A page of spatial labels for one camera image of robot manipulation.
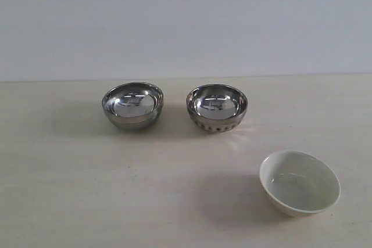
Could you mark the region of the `patterned stainless steel bowl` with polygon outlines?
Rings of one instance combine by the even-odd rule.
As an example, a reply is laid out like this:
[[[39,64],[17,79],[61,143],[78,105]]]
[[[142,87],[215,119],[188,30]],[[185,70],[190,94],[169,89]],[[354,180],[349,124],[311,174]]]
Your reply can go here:
[[[193,89],[186,98],[192,122],[209,133],[231,131],[244,119],[248,98],[237,88],[225,84],[206,84]]]

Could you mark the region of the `plain stainless steel bowl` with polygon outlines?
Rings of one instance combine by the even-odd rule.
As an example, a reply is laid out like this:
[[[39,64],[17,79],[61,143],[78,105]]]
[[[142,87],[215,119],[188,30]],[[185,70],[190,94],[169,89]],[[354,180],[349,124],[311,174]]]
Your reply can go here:
[[[102,109],[118,129],[136,131],[152,126],[164,105],[163,91],[147,82],[118,85],[104,94]]]

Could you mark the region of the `white ceramic bowl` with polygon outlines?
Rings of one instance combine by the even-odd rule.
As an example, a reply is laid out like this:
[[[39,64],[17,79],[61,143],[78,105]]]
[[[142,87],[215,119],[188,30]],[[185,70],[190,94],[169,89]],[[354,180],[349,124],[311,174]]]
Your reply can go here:
[[[320,159],[296,150],[269,154],[259,167],[259,180],[272,205],[291,217],[321,213],[341,196],[335,172]]]

